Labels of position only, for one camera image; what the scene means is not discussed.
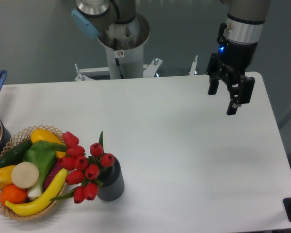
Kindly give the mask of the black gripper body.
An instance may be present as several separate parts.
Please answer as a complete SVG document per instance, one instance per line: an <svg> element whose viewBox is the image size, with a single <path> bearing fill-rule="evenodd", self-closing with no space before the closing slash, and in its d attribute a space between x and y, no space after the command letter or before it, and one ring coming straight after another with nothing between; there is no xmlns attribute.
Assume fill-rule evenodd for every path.
<svg viewBox="0 0 291 233"><path fill-rule="evenodd" d="M231 40L221 40L219 49L210 56L206 74L218 77L226 85L237 85L240 76L245 73L251 64L257 42L240 44Z"/></svg>

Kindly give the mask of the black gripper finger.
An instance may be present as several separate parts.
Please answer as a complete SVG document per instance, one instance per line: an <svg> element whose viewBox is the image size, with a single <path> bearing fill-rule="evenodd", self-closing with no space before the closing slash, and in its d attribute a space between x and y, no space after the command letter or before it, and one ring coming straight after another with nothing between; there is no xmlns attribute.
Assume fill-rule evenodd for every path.
<svg viewBox="0 0 291 233"><path fill-rule="evenodd" d="M218 86L219 86L219 78L215 76L210 76L209 77L209 89L208 89L208 94L209 95L216 95Z"/></svg>
<svg viewBox="0 0 291 233"><path fill-rule="evenodd" d="M227 115L235 115L242 104L250 102L254 85L255 78L241 75L238 84L229 87L230 103L226 112Z"/></svg>

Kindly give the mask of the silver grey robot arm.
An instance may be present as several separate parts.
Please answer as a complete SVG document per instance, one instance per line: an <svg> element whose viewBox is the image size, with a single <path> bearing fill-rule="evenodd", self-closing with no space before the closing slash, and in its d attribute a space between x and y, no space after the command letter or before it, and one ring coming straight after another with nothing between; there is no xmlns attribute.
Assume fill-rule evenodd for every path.
<svg viewBox="0 0 291 233"><path fill-rule="evenodd" d="M206 74L209 76L209 95L215 95L223 81L229 92L227 115L251 100L255 78L245 70L251 64L265 23L271 1L224 0L229 6L226 21L220 24L217 42L219 49L210 56Z"/></svg>

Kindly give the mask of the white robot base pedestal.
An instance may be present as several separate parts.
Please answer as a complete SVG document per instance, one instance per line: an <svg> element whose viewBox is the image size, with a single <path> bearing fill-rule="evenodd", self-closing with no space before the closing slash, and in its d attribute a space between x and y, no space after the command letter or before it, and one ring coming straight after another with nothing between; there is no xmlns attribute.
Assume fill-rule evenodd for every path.
<svg viewBox="0 0 291 233"><path fill-rule="evenodd" d="M111 79L144 76L150 25L136 12L134 0L78 0L71 16L80 31L105 48Z"/></svg>

